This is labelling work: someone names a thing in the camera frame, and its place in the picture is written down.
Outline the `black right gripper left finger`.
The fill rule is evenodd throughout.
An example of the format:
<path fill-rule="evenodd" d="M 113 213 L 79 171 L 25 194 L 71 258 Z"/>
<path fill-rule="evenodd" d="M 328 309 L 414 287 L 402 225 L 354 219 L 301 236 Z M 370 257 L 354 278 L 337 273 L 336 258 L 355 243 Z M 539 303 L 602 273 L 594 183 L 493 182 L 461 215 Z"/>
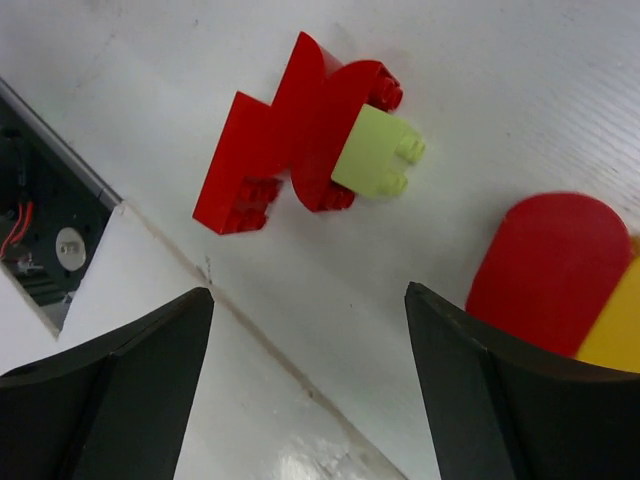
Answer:
<path fill-rule="evenodd" d="M 214 300 L 194 288 L 1 377 L 4 479 L 171 479 Z"/>

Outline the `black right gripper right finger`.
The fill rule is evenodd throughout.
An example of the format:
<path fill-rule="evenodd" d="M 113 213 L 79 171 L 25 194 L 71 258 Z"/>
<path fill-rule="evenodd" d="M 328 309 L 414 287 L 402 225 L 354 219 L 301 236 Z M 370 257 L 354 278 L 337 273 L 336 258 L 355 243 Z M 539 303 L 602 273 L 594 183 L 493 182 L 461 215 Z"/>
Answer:
<path fill-rule="evenodd" d="M 412 282 L 407 323 L 444 479 L 635 479 L 639 377 L 535 347 Z"/>

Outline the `red oval brick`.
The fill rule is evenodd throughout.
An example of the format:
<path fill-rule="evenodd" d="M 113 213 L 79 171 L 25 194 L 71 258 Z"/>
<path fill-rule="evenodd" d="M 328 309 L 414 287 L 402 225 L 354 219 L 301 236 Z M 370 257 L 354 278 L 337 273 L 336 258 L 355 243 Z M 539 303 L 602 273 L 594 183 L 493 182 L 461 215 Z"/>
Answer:
<path fill-rule="evenodd" d="M 503 217 L 465 310 L 520 340 L 573 357 L 634 257 L 629 230 L 580 193 L 527 197 Z"/>

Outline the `lime green brick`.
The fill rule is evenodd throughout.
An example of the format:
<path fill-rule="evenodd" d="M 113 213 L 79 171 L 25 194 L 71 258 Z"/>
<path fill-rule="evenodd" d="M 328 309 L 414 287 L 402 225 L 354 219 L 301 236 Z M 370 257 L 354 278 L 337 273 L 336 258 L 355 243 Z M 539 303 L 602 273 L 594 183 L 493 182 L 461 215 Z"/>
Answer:
<path fill-rule="evenodd" d="M 424 138 L 409 123 L 365 105 L 331 179 L 369 199 L 396 197 L 406 190 L 406 170 L 421 160 L 424 151 Z"/>

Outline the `red butterfly-shaped brick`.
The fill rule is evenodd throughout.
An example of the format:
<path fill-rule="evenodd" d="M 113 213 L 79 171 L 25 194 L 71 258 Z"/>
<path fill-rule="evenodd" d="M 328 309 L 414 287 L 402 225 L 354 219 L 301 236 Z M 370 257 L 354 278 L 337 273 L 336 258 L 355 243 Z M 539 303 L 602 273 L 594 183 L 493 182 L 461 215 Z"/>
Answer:
<path fill-rule="evenodd" d="M 393 111 L 402 96 L 381 61 L 344 64 L 300 33 L 271 103 L 235 94 L 193 218 L 219 235 L 260 230 L 282 174 L 309 211 L 349 208 L 354 191 L 331 175 L 358 114 Z"/>

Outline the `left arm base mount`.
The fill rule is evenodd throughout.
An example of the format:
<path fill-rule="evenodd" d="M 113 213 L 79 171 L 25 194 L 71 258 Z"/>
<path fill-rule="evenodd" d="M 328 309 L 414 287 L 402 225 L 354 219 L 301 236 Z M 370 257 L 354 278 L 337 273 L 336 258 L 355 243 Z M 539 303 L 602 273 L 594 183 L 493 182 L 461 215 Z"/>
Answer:
<path fill-rule="evenodd" d="M 1 84 L 1 266 L 53 335 L 120 196 Z"/>

